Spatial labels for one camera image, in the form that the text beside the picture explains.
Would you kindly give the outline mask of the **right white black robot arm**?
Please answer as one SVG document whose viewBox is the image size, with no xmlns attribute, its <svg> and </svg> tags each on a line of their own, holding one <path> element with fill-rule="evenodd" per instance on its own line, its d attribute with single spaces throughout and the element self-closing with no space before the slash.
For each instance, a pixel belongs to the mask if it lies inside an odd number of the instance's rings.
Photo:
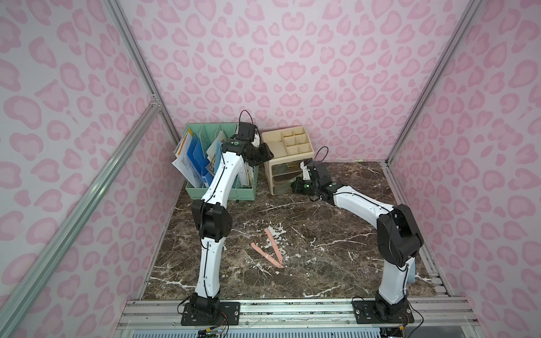
<svg viewBox="0 0 541 338">
<path fill-rule="evenodd" d="M 409 314 L 408 285 L 415 283 L 416 256 L 424 245 L 411 209 L 372 199 L 332 179 L 324 163 L 301 162 L 302 176 L 291 183 L 294 193 L 315 197 L 365 220 L 377 232 L 377 247 L 384 260 L 383 277 L 373 309 L 380 321 Z"/>
</svg>

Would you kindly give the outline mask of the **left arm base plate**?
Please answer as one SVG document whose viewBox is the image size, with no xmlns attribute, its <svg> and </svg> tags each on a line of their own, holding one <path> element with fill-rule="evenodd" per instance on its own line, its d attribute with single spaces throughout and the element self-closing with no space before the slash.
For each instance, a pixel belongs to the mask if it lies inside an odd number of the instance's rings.
<svg viewBox="0 0 541 338">
<path fill-rule="evenodd" d="M 227 324 L 239 325 L 241 303 L 234 301 L 211 301 L 192 304 L 190 302 L 182 312 L 182 326 L 212 326 Z"/>
</svg>

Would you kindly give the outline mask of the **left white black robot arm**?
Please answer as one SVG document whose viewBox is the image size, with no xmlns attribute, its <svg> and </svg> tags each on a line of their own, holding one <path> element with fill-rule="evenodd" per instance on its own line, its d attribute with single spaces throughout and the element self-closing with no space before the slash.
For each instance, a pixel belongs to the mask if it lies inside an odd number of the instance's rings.
<svg viewBox="0 0 541 338">
<path fill-rule="evenodd" d="M 192 215 L 199 233 L 201 261 L 199 277 L 190 297 L 188 310 L 209 318 L 221 313 L 219 278 L 225 239 L 232 230 L 232 216 L 227 210 L 234 182 L 247 166 L 255 167 L 273 158 L 261 140 L 259 128 L 240 122 L 235 134 L 222 143 L 216 159 L 217 173 L 203 197 L 192 203 Z"/>
</svg>

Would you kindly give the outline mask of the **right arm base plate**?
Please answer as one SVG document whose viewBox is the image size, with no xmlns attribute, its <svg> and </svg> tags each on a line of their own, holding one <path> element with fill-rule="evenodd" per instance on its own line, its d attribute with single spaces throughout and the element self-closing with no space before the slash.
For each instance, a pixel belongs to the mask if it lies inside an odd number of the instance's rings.
<svg viewBox="0 0 541 338">
<path fill-rule="evenodd" d="M 397 304 L 388 304 L 385 300 L 353 301 L 357 324 L 393 324 L 406 326 L 415 323 L 414 314 L 407 300 Z"/>
</svg>

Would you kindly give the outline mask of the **beige three-drawer organizer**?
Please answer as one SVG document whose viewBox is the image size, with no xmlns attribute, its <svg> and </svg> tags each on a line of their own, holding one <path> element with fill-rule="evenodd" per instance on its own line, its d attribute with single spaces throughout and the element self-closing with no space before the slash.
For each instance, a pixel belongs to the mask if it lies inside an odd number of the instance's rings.
<svg viewBox="0 0 541 338">
<path fill-rule="evenodd" d="M 273 196 L 291 193 L 291 182 L 302 177 L 301 162 L 314 159 L 307 130 L 298 126 L 263 132 L 261 136 L 274 156 L 264 164 L 270 193 Z"/>
</svg>

